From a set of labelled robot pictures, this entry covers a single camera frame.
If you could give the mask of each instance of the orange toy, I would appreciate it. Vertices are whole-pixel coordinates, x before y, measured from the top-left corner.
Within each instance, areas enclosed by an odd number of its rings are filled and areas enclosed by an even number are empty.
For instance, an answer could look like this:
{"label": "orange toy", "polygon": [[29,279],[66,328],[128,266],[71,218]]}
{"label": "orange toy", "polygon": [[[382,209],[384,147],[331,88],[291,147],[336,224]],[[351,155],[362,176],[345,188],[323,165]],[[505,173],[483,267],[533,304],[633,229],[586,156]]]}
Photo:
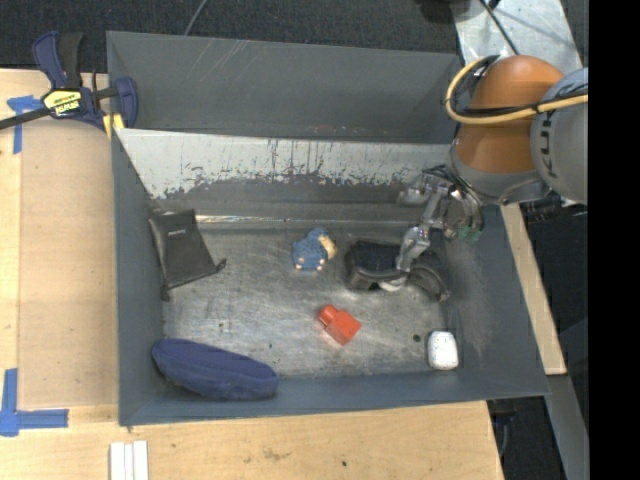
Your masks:
{"label": "orange toy", "polygon": [[320,310],[318,320],[325,326],[325,331],[340,345],[348,343],[362,327],[362,324],[344,309],[338,310],[331,304]]}

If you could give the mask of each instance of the blue toy figure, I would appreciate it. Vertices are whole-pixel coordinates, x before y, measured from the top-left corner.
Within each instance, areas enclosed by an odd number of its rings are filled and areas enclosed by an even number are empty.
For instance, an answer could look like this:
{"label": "blue toy figure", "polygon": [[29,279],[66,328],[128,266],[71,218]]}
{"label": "blue toy figure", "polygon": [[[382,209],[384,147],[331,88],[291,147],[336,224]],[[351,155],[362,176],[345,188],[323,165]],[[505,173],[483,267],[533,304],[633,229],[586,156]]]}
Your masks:
{"label": "blue toy figure", "polygon": [[293,243],[293,263],[298,270],[322,270],[337,249],[324,228],[314,228],[303,240]]}

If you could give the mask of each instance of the blue cloth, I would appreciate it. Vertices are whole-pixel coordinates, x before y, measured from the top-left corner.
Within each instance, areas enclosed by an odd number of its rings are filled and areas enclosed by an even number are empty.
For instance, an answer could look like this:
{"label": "blue cloth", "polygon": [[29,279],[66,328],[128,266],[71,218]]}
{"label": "blue cloth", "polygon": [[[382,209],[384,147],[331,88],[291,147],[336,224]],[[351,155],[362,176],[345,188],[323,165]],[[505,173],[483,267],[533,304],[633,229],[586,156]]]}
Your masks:
{"label": "blue cloth", "polygon": [[166,338],[152,348],[164,376],[215,400],[255,400],[272,396],[278,375],[246,356],[189,340]]}

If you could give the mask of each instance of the black floor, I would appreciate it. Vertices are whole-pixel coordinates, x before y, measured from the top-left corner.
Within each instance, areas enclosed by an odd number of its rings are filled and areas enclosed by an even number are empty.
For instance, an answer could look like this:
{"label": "black floor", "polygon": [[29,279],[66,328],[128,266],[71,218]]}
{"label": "black floor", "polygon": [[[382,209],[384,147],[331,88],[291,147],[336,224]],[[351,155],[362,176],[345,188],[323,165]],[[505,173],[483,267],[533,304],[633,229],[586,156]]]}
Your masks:
{"label": "black floor", "polygon": [[[107,71],[107,30],[184,34],[202,0],[0,0],[0,67],[32,69],[33,41],[50,30],[84,32],[79,65]],[[589,0],[561,0],[576,48],[589,65]],[[443,0],[209,0],[191,35],[367,48],[457,52]],[[531,222],[533,242],[558,332],[587,316],[587,215]],[[572,378],[589,421],[588,366]],[[513,402],[504,450],[511,479],[564,479],[542,399]],[[502,443],[502,430],[498,432]]]}

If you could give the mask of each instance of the white object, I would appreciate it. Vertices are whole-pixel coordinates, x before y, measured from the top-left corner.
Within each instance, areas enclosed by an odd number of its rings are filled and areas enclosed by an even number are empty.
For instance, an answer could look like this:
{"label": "white object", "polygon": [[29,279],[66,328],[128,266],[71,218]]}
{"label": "white object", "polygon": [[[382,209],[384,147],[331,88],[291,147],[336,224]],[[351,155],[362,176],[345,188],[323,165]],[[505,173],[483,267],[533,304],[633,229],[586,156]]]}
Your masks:
{"label": "white object", "polygon": [[433,331],[427,342],[429,365],[437,370],[452,370],[458,366],[456,338],[449,331]]}
{"label": "white object", "polygon": [[149,480],[147,442],[111,443],[109,478],[110,480]]}

